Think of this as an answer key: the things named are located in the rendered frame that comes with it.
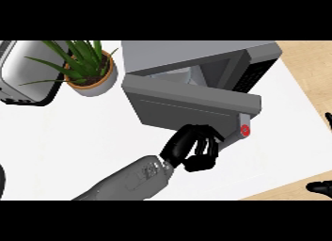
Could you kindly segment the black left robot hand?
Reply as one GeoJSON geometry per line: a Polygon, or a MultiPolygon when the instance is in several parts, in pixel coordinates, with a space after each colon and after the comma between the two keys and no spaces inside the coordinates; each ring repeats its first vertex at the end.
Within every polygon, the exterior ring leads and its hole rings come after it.
{"type": "Polygon", "coordinates": [[[214,168],[218,143],[224,137],[210,125],[186,124],[171,136],[159,157],[176,168],[183,165],[188,172],[214,168]]]}

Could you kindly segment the grey microwave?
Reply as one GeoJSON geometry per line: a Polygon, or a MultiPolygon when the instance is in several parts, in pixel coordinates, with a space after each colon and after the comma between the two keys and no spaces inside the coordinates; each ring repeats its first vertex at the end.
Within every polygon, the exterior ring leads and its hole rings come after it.
{"type": "Polygon", "coordinates": [[[123,40],[126,73],[154,75],[198,66],[204,85],[248,93],[277,61],[273,40],[123,40]]]}

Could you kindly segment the green potted plant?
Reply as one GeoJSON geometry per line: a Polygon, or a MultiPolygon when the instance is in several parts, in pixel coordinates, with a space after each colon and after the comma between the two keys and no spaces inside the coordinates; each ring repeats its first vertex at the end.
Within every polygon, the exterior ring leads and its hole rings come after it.
{"type": "Polygon", "coordinates": [[[62,74],[62,79],[39,80],[24,85],[53,81],[65,83],[84,97],[105,94],[117,81],[118,71],[112,58],[117,49],[106,52],[99,40],[67,40],[65,44],[71,52],[67,54],[55,40],[44,40],[43,43],[62,58],[64,66],[30,56],[28,59],[52,67],[62,74]]]}

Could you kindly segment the white and black toaster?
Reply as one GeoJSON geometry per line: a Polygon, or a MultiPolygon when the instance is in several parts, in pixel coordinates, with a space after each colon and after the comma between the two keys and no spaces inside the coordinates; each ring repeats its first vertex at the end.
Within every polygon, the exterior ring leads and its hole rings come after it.
{"type": "Polygon", "coordinates": [[[65,65],[40,40],[0,40],[0,101],[5,104],[46,106],[55,99],[64,75],[33,58],[65,65]]]}

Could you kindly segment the grey microwave door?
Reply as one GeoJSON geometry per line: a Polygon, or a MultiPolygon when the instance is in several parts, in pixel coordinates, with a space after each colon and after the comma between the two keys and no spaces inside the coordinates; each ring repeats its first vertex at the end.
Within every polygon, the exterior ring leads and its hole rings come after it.
{"type": "Polygon", "coordinates": [[[210,125],[224,137],[224,149],[238,140],[239,114],[252,119],[261,111],[261,97],[224,89],[174,83],[127,74],[121,88],[140,122],[177,130],[185,124],[210,125]]]}

